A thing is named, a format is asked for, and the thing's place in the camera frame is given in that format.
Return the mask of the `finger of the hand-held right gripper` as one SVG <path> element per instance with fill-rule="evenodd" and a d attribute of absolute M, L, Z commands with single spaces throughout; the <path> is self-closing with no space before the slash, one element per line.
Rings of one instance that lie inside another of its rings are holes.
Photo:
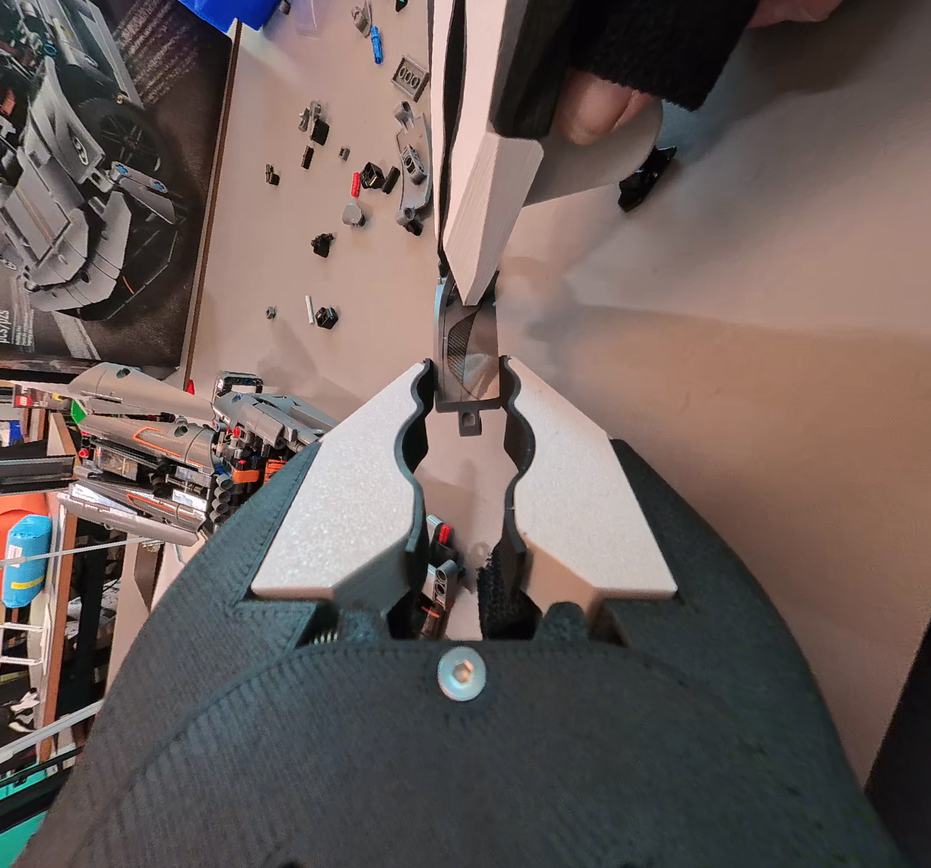
<path fill-rule="evenodd" d="M 456 0 L 427 0 L 430 67 L 430 117 L 432 135 L 433 219 L 436 242 L 444 226 L 443 165 L 449 134 L 446 131 L 446 80 L 449 73 L 449 34 Z"/>
<path fill-rule="evenodd" d="M 463 0 L 464 62 L 452 113 L 449 203 L 442 244 L 464 305 L 477 305 L 499 268 L 544 157 L 540 139 L 506 137 L 493 114 L 529 0 Z"/>

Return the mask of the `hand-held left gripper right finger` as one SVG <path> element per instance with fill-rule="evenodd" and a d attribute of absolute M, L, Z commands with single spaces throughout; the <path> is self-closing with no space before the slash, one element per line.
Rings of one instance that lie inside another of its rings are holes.
<path fill-rule="evenodd" d="M 533 603 L 665 600 L 677 585 L 608 434 L 527 365 L 500 361 L 507 583 Z"/>

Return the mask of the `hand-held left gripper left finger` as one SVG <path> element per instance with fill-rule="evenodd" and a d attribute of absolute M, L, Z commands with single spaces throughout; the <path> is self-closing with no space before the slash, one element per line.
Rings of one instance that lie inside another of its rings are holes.
<path fill-rule="evenodd" d="M 266 599 L 398 603 L 429 559 L 414 472 L 427 450 L 433 362 L 416 363 L 327 433 L 251 589 Z"/>

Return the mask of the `dark grey curved lego panel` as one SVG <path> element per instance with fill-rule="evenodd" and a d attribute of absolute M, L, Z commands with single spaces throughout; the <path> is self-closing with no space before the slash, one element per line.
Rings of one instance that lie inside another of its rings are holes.
<path fill-rule="evenodd" d="M 482 411 L 501 405 L 496 282 L 477 305 L 465 305 L 449 273 L 439 278 L 435 301 L 435 408 L 454 413 L 462 437 L 482 434 Z"/>

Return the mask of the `scattered loose lego pieces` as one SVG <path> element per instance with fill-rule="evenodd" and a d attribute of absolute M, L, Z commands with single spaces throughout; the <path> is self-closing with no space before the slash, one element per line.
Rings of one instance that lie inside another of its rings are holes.
<path fill-rule="evenodd" d="M 408 1 L 395 0 L 396 11 L 401 12 Z M 385 61 L 384 44 L 378 26 L 374 24 L 370 3 L 366 1 L 364 6 L 354 7 L 351 16 L 360 35 L 370 40 L 375 65 L 382 65 Z M 392 84 L 406 96 L 394 112 L 395 119 L 401 127 L 397 137 L 398 163 L 390 166 L 387 175 L 372 162 L 365 164 L 360 172 L 354 172 L 351 199 L 341 217 L 343 224 L 350 227 L 365 225 L 365 215 L 357 203 L 363 189 L 379 190 L 390 195 L 400 180 L 401 201 L 395 215 L 396 222 L 409 234 L 420 236 L 423 233 L 426 210 L 429 208 L 433 191 L 431 176 L 428 173 L 432 168 L 432 153 L 425 117 L 423 114 L 414 115 L 412 101 L 416 102 L 423 94 L 428 79 L 428 71 L 418 62 L 407 56 L 401 58 L 392 75 Z M 321 105 L 318 101 L 312 101 L 301 113 L 299 130 L 309 133 L 311 141 L 302 155 L 303 169 L 308 169 L 312 162 L 313 145 L 322 147 L 329 134 L 329 126 L 321 115 Z M 313 253 L 319 257 L 329 257 L 334 237 L 332 233 L 315 237 L 311 242 Z M 315 308 L 309 295 L 306 297 L 306 305 L 308 319 L 313 327 L 332 329 L 339 320 L 333 307 Z"/>

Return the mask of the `black angled lego piece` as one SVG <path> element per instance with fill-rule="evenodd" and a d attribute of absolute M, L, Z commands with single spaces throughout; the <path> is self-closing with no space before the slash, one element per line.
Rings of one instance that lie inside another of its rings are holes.
<path fill-rule="evenodd" d="M 668 170 L 677 151 L 675 146 L 654 147 L 643 164 L 619 182 L 618 205 L 624 213 L 629 214 L 643 204 Z"/>

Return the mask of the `partly built lego car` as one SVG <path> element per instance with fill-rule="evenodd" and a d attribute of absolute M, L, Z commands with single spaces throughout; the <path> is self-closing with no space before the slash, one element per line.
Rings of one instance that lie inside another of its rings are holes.
<path fill-rule="evenodd" d="M 60 494 L 69 512 L 165 544 L 244 545 L 246 594 L 262 602 L 363 605 L 403 637 L 420 629 L 430 607 L 425 585 L 435 583 L 443 561 L 434 555 L 437 529 L 426 508 L 429 559 L 418 594 L 398 603 L 332 603 L 252 592 L 317 445 L 343 421 L 298 397 L 264 392 L 250 374 L 222 375 L 210 402 L 117 364 L 93 367 L 66 390 L 82 443 L 75 479 Z"/>

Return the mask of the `lego set box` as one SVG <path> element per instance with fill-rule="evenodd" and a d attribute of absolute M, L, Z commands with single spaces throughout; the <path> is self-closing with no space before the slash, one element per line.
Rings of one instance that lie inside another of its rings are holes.
<path fill-rule="evenodd" d="M 182 364 L 231 38 L 177 0 L 1 0 L 2 369 Z"/>

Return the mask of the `blue cylindrical pouch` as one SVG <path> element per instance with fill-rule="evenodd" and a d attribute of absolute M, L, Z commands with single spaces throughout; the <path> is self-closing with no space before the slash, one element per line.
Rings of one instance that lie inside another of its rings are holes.
<path fill-rule="evenodd" d="M 53 524 L 44 514 L 17 517 L 6 531 L 2 602 L 9 609 L 29 606 L 45 585 Z"/>

